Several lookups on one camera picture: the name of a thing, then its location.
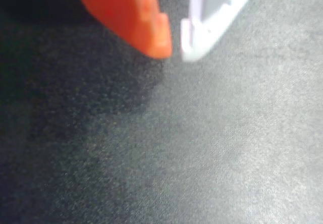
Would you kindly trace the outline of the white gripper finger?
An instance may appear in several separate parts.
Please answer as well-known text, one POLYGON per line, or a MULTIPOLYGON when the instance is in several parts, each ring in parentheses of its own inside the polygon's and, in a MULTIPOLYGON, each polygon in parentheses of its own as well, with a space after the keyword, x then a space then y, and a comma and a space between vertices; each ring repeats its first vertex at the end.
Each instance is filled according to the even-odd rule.
POLYGON ((181 20, 181 58, 196 62, 225 34, 249 0, 189 0, 188 18, 181 20))

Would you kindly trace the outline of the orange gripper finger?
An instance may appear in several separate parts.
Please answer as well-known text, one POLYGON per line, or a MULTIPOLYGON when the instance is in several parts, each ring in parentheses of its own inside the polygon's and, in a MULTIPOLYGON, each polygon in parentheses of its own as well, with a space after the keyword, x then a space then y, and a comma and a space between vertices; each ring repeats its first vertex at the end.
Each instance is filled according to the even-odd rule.
POLYGON ((172 54, 167 14, 158 0, 81 0, 87 11, 130 46, 154 59, 172 54))

